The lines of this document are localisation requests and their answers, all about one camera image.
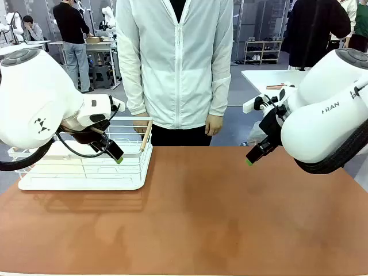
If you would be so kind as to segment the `person's left hand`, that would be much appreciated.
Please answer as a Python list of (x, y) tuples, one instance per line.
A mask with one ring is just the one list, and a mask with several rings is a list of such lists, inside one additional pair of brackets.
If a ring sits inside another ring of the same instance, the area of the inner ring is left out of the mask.
[(205, 134), (207, 136), (215, 136), (223, 127), (223, 117), (209, 114), (205, 122)]

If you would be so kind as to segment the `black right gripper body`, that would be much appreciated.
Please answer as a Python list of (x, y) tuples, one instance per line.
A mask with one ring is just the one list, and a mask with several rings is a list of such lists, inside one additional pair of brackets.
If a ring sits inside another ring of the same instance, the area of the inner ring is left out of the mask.
[(278, 107), (271, 109), (259, 123), (266, 137), (260, 142), (263, 146), (282, 146), (281, 128), (285, 122), (285, 112)]

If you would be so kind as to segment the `person's right hand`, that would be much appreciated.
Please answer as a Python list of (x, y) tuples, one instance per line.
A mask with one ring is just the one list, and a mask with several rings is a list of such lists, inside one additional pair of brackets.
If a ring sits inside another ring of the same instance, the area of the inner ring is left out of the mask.
[(144, 134), (147, 130), (148, 121), (147, 120), (141, 120), (142, 117), (148, 117), (149, 114), (147, 112), (140, 113), (137, 115), (134, 115), (136, 120), (133, 121), (133, 128), (135, 132), (138, 134)]

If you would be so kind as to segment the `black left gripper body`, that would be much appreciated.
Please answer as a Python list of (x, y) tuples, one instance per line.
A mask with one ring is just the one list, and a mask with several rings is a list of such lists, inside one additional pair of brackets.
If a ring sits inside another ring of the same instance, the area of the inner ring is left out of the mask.
[(103, 120), (87, 127), (80, 132), (72, 132), (71, 136), (81, 144), (107, 145), (108, 138), (105, 131), (109, 125), (109, 120)]

